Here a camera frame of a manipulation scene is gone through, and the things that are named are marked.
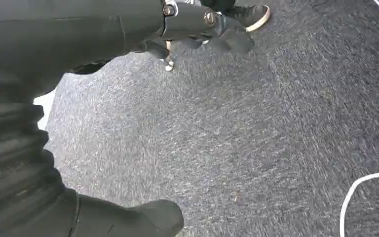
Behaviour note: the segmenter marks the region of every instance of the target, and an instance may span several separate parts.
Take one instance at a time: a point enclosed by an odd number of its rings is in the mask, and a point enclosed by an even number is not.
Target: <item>gray carpet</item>
[[[168,198],[188,237],[339,236],[379,172],[379,9],[273,0],[249,55],[179,47],[66,75],[48,130],[65,182],[123,206]],[[351,236],[379,236],[379,180]]]

